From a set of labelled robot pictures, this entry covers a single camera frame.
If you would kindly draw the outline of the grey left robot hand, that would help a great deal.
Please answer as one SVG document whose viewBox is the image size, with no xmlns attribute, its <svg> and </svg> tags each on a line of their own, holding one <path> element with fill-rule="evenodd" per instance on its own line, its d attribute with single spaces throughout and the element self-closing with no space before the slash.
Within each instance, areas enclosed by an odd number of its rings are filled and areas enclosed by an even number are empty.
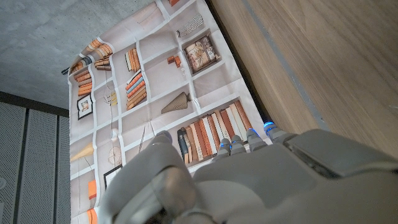
<svg viewBox="0 0 398 224">
<path fill-rule="evenodd" d="M 337 134 L 264 125 L 189 173 L 158 133 L 107 187 L 99 223 L 396 223 L 397 159 Z"/>
</svg>

